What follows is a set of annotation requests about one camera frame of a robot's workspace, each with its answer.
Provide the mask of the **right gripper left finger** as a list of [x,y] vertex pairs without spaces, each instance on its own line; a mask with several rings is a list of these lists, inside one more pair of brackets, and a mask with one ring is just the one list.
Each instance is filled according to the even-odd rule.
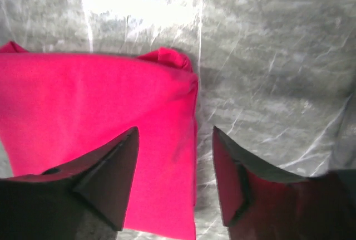
[[76,159],[1,179],[2,239],[90,239],[123,229],[139,152],[132,127]]

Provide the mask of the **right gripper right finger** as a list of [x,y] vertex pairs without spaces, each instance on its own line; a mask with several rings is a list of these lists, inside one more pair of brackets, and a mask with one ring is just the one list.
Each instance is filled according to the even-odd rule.
[[355,170],[304,177],[278,168],[214,128],[212,150],[230,239],[354,239]]

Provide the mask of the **red t-shirt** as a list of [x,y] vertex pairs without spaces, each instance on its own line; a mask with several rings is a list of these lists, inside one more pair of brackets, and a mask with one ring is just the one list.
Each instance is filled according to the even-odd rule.
[[39,174],[131,127],[139,155],[125,228],[195,239],[198,78],[160,48],[129,58],[1,48],[1,141],[16,176]]

